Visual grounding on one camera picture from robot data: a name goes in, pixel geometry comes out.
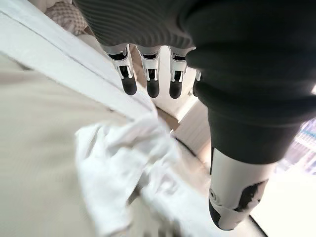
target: white cloth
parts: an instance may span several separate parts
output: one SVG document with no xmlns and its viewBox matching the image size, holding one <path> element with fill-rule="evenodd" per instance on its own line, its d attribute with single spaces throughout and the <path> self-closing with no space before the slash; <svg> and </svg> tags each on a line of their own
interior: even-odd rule
<svg viewBox="0 0 316 237">
<path fill-rule="evenodd" d="M 181 158 L 167 126 L 156 116 L 122 127 L 91 125 L 76 137 L 83 198 L 101 236 L 131 224 L 126 203 L 136 186 L 154 211 L 177 223 L 183 236 L 211 236 L 207 200 L 171 169 Z"/>
</svg>

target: window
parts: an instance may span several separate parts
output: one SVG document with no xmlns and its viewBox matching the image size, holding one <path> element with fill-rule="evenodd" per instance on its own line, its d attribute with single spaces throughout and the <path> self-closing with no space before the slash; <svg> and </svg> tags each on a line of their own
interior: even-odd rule
<svg viewBox="0 0 316 237">
<path fill-rule="evenodd" d="M 316 118 L 304 123 L 251 213 L 269 237 L 315 236 Z"/>
</svg>

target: robotic hand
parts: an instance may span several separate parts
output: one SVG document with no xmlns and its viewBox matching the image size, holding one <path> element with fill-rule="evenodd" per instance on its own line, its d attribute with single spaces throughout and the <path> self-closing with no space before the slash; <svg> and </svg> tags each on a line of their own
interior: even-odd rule
<svg viewBox="0 0 316 237">
<path fill-rule="evenodd" d="M 127 94 L 136 93 L 129 43 L 140 51 L 151 97 L 159 93 L 160 46 L 170 47 L 172 98 L 187 63 L 198 70 L 194 94 L 208 107 L 213 146 L 209 210 L 220 229 L 234 229 L 260 202 L 300 125 L 316 116 L 316 4 L 75 2 Z"/>
</svg>

